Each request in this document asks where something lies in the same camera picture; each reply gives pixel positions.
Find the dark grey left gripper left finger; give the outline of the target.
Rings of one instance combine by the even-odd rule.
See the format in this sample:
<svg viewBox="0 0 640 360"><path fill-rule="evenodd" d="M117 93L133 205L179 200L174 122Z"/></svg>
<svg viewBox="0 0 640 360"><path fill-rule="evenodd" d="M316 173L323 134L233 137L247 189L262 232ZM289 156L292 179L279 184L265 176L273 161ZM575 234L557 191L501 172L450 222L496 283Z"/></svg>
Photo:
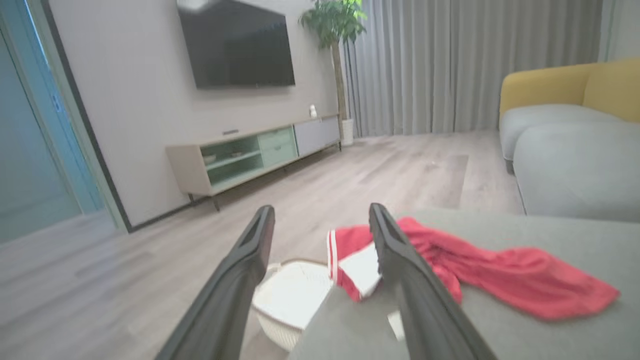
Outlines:
<svg viewBox="0 0 640 360"><path fill-rule="evenodd" d="M237 360L250 305L265 278L275 209L259 207L157 354L158 360Z"/></svg>

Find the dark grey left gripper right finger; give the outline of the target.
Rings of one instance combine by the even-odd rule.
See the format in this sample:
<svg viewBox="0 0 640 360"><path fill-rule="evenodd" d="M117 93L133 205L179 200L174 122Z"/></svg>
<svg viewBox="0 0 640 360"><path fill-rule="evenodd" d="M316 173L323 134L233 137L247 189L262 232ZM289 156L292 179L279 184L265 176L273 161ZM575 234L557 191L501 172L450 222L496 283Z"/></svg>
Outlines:
<svg viewBox="0 0 640 360"><path fill-rule="evenodd" d="M369 207L378 271L395 296L412 360L494 360L496 355L381 203Z"/></svg>

